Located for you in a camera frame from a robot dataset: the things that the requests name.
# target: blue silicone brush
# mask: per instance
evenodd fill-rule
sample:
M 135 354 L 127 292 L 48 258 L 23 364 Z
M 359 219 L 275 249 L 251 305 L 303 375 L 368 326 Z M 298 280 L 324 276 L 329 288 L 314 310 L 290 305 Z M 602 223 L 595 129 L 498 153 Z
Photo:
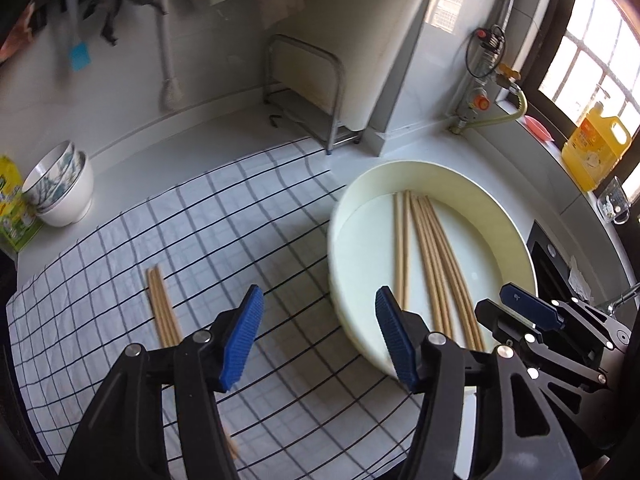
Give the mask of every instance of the blue silicone brush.
M 223 351 L 220 392 L 227 392 L 242 376 L 263 311 L 262 291 L 252 285 L 238 308 L 221 312 L 211 325 L 214 341 Z
M 69 13 L 72 47 L 69 51 L 69 61 L 74 72 L 82 70 L 91 63 L 86 43 L 80 39 L 78 33 L 78 0 L 66 0 L 66 10 Z
M 417 314 L 400 309 L 388 286 L 376 293 L 376 318 L 398 380 L 414 392 L 420 383 L 417 359 L 420 344 L 429 333 L 427 326 Z

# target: stacked bowls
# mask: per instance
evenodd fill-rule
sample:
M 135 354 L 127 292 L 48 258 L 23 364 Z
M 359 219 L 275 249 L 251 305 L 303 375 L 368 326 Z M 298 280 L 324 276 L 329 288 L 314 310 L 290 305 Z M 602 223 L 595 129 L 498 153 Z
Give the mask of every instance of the stacked bowls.
M 22 196 L 45 223 L 62 227 L 78 222 L 91 207 L 94 172 L 84 152 L 66 140 L 36 165 L 24 181 Z

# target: mug handle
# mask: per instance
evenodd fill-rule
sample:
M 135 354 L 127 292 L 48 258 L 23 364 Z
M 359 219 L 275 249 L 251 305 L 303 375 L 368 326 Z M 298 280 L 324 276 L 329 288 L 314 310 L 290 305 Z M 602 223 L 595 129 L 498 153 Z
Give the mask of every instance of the mug handle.
M 626 213 L 626 216 L 625 216 L 625 219 L 624 219 L 624 220 L 618 220 L 618 217 L 615 217 L 615 218 L 613 219 L 613 223 L 614 223 L 615 225 L 622 225 L 622 224 L 623 224 L 623 223 L 625 223 L 627 220 L 629 220 L 629 217 L 631 216 L 631 212 L 629 211 L 629 209 L 627 209 L 627 210 L 625 211 L 625 213 Z

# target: white bowl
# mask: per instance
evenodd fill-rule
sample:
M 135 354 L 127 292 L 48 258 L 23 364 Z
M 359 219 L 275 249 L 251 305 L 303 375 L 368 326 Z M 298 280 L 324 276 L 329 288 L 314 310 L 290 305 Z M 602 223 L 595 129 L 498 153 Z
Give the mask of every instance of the white bowl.
M 336 314 L 354 346 L 377 368 L 395 376 L 375 314 L 376 291 L 394 288 L 393 193 L 428 195 L 453 248 L 475 304 L 500 304 L 508 282 L 537 292 L 533 265 L 522 236 L 505 210 L 478 184 L 437 164 L 399 160 L 359 176 L 335 207 L 328 233 L 329 284 Z M 410 229 L 408 310 L 433 330 L 420 249 Z M 462 325 L 450 304 L 453 336 L 465 345 Z M 480 327 L 487 349 L 497 344 Z
M 57 145 L 36 165 L 22 185 L 25 200 L 40 211 L 53 205 L 54 195 L 63 192 L 58 187 L 63 182 L 73 182 L 80 172 L 80 155 L 72 142 L 66 140 Z
M 53 227 L 64 227 L 81 220 L 91 207 L 94 193 L 94 170 L 84 152 L 80 154 L 80 173 L 75 183 L 48 209 L 37 212 L 42 221 Z

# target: yellow package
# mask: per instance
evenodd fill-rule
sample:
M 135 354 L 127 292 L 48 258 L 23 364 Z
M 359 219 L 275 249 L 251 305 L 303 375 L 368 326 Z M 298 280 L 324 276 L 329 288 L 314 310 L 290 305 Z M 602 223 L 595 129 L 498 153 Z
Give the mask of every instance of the yellow package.
M 22 177 L 16 165 L 0 156 L 0 232 L 20 251 L 38 232 L 42 222 L 22 199 Z

